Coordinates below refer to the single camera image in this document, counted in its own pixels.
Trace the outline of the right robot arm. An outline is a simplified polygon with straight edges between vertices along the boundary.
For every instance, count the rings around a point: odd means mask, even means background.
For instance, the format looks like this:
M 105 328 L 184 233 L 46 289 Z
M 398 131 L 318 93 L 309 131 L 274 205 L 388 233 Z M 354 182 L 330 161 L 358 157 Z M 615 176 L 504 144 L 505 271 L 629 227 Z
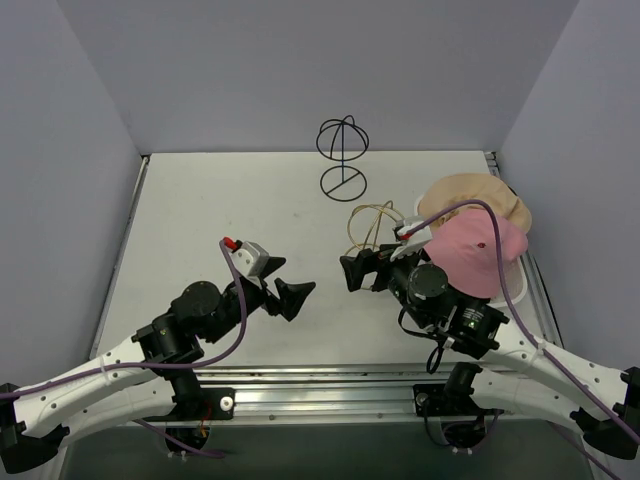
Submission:
M 473 406 L 519 413 L 580 434 L 592 448 L 632 460 L 639 451 L 639 370 L 618 370 L 578 357 L 541 338 L 527 338 L 517 323 L 453 288 L 445 272 L 421 254 L 394 260 L 389 251 L 342 256 L 347 288 L 357 291 L 373 274 L 374 291 L 389 291 L 415 336 L 467 356 L 445 384 L 455 412 Z

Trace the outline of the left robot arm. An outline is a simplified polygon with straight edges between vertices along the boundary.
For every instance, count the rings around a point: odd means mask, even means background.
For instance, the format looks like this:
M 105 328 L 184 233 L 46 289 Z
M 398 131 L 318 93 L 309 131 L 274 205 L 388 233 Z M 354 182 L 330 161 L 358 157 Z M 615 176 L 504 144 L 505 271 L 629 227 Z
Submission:
M 5 471 L 34 469 L 73 441 L 132 420 L 230 419 L 233 393 L 211 398 L 195 374 L 203 343 L 246 328 L 258 309 L 291 321 L 316 287 L 277 279 L 270 291 L 262 276 L 233 276 L 224 290 L 208 281 L 187 286 L 149 325 L 55 379 L 36 386 L 2 385 Z

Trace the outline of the beige bucket hat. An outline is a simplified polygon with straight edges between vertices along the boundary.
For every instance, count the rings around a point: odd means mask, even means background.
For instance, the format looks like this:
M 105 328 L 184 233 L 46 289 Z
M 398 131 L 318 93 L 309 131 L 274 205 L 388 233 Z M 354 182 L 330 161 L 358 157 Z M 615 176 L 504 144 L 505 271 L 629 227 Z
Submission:
M 501 216 L 528 233 L 532 216 L 511 188 L 498 177 L 481 173 L 460 173 L 436 181 L 417 203 L 417 214 L 425 219 L 453 204 L 465 200 L 487 203 L 497 216 Z

